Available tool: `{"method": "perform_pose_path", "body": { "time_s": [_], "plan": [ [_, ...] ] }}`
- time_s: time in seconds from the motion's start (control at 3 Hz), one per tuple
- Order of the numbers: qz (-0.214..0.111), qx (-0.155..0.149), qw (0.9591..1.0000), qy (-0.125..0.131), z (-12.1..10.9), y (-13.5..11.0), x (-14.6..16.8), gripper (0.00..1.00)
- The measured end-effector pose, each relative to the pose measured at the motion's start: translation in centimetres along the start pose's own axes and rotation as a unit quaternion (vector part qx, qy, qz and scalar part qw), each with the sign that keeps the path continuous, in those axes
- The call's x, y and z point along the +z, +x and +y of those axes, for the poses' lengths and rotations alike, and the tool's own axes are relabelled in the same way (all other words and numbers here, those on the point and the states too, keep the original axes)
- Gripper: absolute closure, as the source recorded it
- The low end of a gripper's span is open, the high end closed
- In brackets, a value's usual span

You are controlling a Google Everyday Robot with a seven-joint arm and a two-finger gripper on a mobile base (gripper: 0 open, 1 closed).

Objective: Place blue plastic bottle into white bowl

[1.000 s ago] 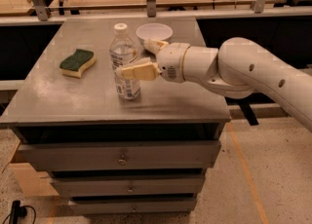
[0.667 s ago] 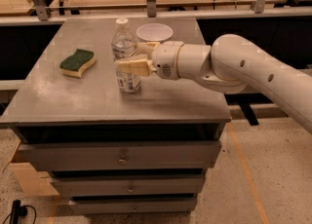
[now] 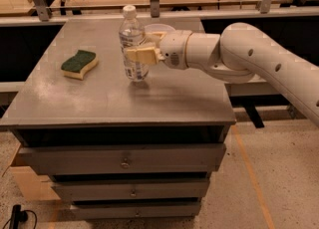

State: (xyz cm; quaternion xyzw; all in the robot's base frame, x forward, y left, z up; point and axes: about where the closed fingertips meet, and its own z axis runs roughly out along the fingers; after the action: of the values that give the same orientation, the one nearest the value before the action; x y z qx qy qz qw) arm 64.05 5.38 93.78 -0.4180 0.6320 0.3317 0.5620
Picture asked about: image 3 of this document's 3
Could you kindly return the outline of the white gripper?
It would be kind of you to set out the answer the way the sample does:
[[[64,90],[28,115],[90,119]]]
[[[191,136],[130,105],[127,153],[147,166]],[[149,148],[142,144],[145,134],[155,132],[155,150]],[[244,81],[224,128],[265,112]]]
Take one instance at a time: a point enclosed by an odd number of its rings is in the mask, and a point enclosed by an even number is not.
[[[185,70],[186,45],[191,34],[189,30],[146,32],[146,43],[125,48],[125,56],[133,62],[156,65],[164,61],[169,68]]]

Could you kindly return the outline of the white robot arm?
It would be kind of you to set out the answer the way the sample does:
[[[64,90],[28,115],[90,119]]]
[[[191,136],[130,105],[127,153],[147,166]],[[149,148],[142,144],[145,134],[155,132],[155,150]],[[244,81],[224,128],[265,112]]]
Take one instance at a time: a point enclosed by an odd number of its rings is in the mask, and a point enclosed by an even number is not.
[[[319,67],[283,48],[246,23],[220,35],[189,30],[155,31],[141,45],[124,49],[133,62],[165,63],[171,69],[198,69],[233,84],[259,76],[319,125]]]

